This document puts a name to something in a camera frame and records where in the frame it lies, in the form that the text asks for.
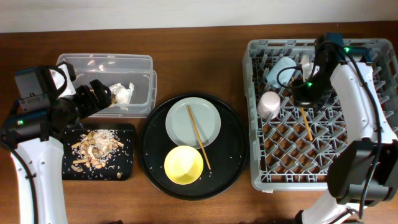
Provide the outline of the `white napkin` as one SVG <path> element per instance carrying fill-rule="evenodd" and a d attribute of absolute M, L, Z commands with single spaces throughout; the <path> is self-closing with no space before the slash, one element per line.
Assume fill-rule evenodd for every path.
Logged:
<path fill-rule="evenodd" d="M 134 84 L 129 83 L 126 88 L 121 83 L 116 83 L 111 85 L 109 89 L 111 90 L 111 101 L 113 104 L 129 104 L 134 91 Z"/>

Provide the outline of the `wooden chopstick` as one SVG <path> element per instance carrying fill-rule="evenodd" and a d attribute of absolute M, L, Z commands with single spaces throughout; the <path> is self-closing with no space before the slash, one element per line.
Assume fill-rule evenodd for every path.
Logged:
<path fill-rule="evenodd" d="M 308 139 L 309 139 L 309 141 L 313 141 L 312 132 L 311 132 L 311 129 L 310 129 L 310 126 L 309 126 L 309 123 L 308 123 L 307 116 L 305 114 L 304 108 L 300 107 L 300 111 L 301 111 L 301 114 L 303 116 L 303 122 L 304 122 L 305 128 L 307 130 Z"/>
<path fill-rule="evenodd" d="M 186 107 L 187 107 L 187 111 L 188 111 L 190 120 L 191 120 L 191 122 L 192 122 L 193 128 L 194 128 L 195 134 L 196 134 L 196 136 L 197 136 L 197 140 L 198 140 L 198 142 L 199 142 L 201 151 L 202 151 L 202 153 L 203 153 L 203 155 L 204 155 L 204 157 L 205 157 L 206 164 L 207 164 L 207 166 L 208 166 L 208 169 L 211 170 L 210 162 L 209 162 L 208 157 L 207 157 L 207 155 L 206 155 L 206 151 L 205 151 L 205 148 L 204 148 L 204 146 L 203 146 L 203 143 L 202 143 L 202 140 L 201 140 L 201 137 L 200 137 L 200 133 L 199 133 L 198 128 L 197 128 L 197 125 L 196 125 L 196 123 L 195 123 L 195 120 L 194 120 L 193 113 L 192 113 L 192 111 L 191 111 L 190 105 L 187 105 Z"/>

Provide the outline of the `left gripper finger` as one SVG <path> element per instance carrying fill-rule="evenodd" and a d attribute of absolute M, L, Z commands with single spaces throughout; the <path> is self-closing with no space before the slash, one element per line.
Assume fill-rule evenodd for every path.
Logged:
<path fill-rule="evenodd" d="M 98 99 L 93 90 L 84 91 L 81 94 L 81 103 L 87 113 L 96 113 Z"/>
<path fill-rule="evenodd" d="M 111 91 L 103 85 L 99 80 L 90 82 L 91 89 L 93 90 L 94 103 L 97 108 L 107 108 L 112 104 Z"/>

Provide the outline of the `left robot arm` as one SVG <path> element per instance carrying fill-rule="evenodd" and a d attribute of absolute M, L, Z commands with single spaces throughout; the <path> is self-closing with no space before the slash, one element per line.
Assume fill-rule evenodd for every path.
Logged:
<path fill-rule="evenodd" d="M 21 223 L 67 223 L 62 184 L 63 132 L 111 105 L 99 80 L 74 88 L 73 65 L 42 65 L 14 74 L 20 99 L 1 128 L 1 146 L 17 172 Z"/>

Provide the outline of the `blue cup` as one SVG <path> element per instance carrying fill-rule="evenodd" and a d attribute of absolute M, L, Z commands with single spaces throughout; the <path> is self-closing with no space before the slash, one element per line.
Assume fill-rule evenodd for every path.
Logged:
<path fill-rule="evenodd" d="M 291 58 L 282 57 L 269 71 L 268 75 L 266 76 L 267 82 L 270 83 L 274 88 L 280 88 L 280 85 L 277 82 L 277 75 L 279 75 L 279 82 L 286 85 L 294 74 L 295 70 L 293 67 L 295 66 L 296 63 Z"/>

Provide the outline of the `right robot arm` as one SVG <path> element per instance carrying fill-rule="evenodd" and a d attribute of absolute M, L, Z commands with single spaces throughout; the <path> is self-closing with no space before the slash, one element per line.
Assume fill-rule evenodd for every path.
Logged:
<path fill-rule="evenodd" d="M 306 80 L 290 86 L 294 105 L 318 111 L 334 91 L 343 112 L 347 148 L 328 168 L 327 189 L 296 223 L 343 223 L 366 207 L 397 193 L 397 135 L 382 111 L 366 47 L 348 47 L 340 34 L 315 42 L 315 59 Z"/>

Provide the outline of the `pink cup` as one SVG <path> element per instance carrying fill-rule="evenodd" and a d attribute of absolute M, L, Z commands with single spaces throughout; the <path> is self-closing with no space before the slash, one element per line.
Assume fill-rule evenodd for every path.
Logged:
<path fill-rule="evenodd" d="M 280 110 L 280 96 L 273 91 L 265 92 L 257 104 L 257 113 L 261 118 L 267 119 L 272 116 L 276 118 Z"/>

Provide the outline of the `grey plate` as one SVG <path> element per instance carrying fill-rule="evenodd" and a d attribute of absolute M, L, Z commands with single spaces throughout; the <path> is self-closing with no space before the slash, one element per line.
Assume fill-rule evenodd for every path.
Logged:
<path fill-rule="evenodd" d="M 204 147 L 210 145 L 221 130 L 221 117 L 215 105 L 199 97 L 178 100 L 169 109 L 165 127 L 169 138 L 178 146 L 200 148 L 187 107 L 193 115 Z"/>

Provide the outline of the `yellow bowl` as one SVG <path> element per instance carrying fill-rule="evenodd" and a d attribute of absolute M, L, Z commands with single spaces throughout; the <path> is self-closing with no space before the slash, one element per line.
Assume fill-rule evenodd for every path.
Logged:
<path fill-rule="evenodd" d="M 191 146 L 177 146 L 165 157 L 164 171 L 173 183 L 189 185 L 194 183 L 203 172 L 203 158 L 199 151 Z"/>

